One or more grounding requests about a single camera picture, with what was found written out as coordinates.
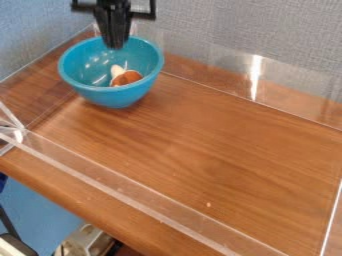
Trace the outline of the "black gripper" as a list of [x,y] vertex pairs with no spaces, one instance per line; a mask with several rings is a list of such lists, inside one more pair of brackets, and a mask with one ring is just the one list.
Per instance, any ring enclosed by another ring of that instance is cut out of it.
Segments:
[[71,10],[93,13],[107,47],[121,49],[129,36],[131,17],[155,19],[156,0],[148,0],[147,11],[133,11],[131,0],[71,0]]

